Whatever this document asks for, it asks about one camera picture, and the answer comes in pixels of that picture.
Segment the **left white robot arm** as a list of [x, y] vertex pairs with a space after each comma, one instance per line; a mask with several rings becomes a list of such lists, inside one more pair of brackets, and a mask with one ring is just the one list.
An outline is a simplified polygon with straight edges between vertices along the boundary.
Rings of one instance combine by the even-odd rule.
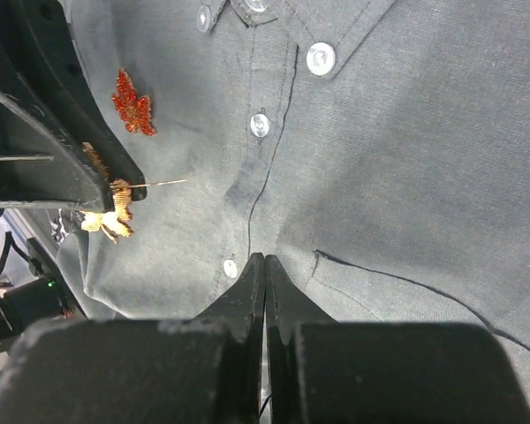
[[[0, 217], [77, 217], [114, 208], [110, 182], [146, 197], [140, 168], [87, 86], [58, 1], [0, 1]], [[83, 311], [43, 242], [7, 233], [0, 256], [0, 352], [33, 322]]]

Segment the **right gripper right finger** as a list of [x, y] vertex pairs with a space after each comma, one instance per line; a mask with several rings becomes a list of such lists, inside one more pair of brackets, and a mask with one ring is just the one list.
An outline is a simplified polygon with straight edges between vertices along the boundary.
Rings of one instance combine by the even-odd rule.
[[496, 338], [446, 322], [337, 322], [265, 259], [275, 423], [530, 423]]

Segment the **grey button shirt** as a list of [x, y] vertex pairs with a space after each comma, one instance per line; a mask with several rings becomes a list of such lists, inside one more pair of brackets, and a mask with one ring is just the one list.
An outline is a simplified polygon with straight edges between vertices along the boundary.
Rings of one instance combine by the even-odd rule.
[[[57, 263], [94, 318], [187, 318], [253, 252], [340, 320], [494, 331], [530, 405], [530, 1], [65, 1], [155, 186]], [[126, 70], [155, 136], [111, 94]]]

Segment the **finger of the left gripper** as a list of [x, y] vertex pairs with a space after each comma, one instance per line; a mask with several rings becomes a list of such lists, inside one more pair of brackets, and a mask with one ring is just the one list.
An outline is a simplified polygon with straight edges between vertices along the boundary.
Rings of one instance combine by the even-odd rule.
[[107, 183], [20, 77], [0, 84], [0, 208], [104, 212]]
[[[111, 178], [144, 182], [97, 107], [58, 1], [0, 1], [0, 84], [18, 76], [80, 147], [93, 145]], [[146, 196], [146, 188], [132, 190], [133, 201]]]

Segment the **orange flower brooch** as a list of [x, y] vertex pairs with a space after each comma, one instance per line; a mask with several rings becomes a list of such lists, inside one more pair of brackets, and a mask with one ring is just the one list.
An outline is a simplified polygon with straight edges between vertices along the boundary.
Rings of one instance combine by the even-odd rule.
[[116, 78], [115, 92], [111, 100], [116, 113], [129, 133], [155, 136], [152, 124], [152, 105], [149, 95], [139, 95], [125, 69], [120, 68]]
[[178, 179], [135, 185], [122, 178], [113, 179], [110, 177], [107, 166], [91, 143], [83, 142], [81, 149], [93, 165], [93, 168], [107, 183], [111, 203], [109, 204], [109, 209], [104, 212], [81, 211], [83, 219], [80, 228], [88, 233], [101, 232], [114, 244], [117, 244], [121, 238], [130, 238], [133, 235], [133, 229], [130, 226], [130, 222], [133, 219], [133, 213], [130, 211], [130, 206], [133, 203], [133, 189], [186, 182], [186, 179]]

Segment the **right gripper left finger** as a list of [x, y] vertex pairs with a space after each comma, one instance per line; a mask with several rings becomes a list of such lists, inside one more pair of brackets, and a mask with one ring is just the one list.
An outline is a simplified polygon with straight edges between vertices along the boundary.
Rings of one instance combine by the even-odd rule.
[[0, 373], [0, 423], [255, 423], [265, 259], [190, 320], [40, 321]]

